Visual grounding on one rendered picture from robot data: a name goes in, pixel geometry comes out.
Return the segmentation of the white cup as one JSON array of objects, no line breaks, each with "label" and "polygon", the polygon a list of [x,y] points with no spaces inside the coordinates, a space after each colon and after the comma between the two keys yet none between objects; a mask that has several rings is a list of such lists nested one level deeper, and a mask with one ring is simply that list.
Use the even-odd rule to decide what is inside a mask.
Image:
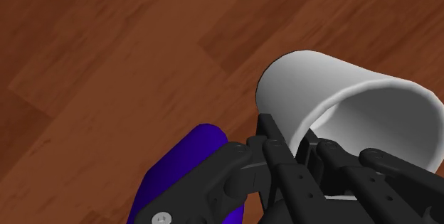
[{"label": "white cup", "polygon": [[425,87],[312,50],[273,61],[258,81],[292,153],[312,130],[355,156],[375,148],[435,173],[444,161],[444,104]]}]

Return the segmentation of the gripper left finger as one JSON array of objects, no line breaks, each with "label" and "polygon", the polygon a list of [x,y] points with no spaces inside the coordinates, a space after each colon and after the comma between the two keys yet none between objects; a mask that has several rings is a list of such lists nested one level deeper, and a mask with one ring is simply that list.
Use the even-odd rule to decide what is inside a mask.
[{"label": "gripper left finger", "polygon": [[285,146],[270,114],[246,144],[226,142],[133,213],[133,224],[237,224],[228,221],[259,193],[258,224],[328,224],[330,202]]}]

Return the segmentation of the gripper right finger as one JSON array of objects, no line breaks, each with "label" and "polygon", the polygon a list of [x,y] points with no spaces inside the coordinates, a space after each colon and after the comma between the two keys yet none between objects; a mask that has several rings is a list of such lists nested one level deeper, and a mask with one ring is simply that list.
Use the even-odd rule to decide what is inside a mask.
[{"label": "gripper right finger", "polygon": [[375,148],[355,156],[308,131],[297,150],[323,194],[374,224],[444,224],[444,178]]}]

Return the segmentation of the purple rounded object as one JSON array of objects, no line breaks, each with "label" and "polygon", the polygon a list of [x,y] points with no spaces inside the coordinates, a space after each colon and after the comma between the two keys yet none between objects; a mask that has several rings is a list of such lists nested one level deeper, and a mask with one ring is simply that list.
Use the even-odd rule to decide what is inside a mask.
[{"label": "purple rounded object", "polygon": [[252,156],[212,124],[199,124],[150,168],[126,224],[242,224],[245,196],[227,180]]}]

